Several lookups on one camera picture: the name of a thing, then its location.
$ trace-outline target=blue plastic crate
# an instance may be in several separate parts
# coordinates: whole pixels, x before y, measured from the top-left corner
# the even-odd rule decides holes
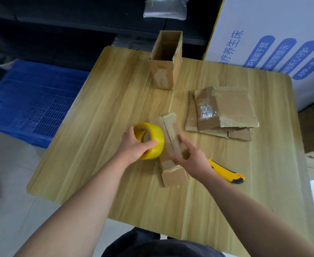
[[[0,81],[0,132],[47,148],[88,75],[18,60]]]

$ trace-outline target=person's left hand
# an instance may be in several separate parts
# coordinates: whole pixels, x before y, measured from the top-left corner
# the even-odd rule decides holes
[[[152,149],[156,145],[156,140],[149,140],[143,143],[139,142],[134,136],[133,126],[130,126],[122,135],[122,141],[116,151],[116,155],[122,157],[127,165],[129,165],[138,160],[145,151]]]

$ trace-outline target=hand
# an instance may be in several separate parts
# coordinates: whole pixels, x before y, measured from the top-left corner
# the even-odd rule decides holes
[[[116,151],[116,155],[122,157],[128,166],[138,160],[145,151],[152,149],[156,145],[156,140],[149,140],[144,143],[139,142],[134,136],[133,126],[130,126],[127,132],[122,135],[122,141]]]
[[[181,141],[187,146],[190,151],[189,159],[185,160],[177,155],[172,155],[170,159],[177,165],[181,165],[190,176],[203,182],[207,174],[216,174],[203,151],[189,142],[183,135],[180,135]]]

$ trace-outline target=table top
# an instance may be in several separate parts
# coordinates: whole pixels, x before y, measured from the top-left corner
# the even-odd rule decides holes
[[[114,154],[129,125],[175,112],[184,127],[189,90],[246,87],[260,122],[251,142],[184,134],[208,158],[244,175],[240,190],[314,242],[314,205],[290,77],[183,58],[175,89],[155,89],[149,56],[119,47],[103,50],[27,192],[63,203]],[[248,255],[203,185],[190,178],[178,188],[164,188],[157,160],[137,161],[125,171],[109,218]]]

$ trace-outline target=white poster board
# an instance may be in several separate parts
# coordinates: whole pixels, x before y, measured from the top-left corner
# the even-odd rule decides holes
[[[314,0],[224,0],[205,60],[288,74],[314,100]]]

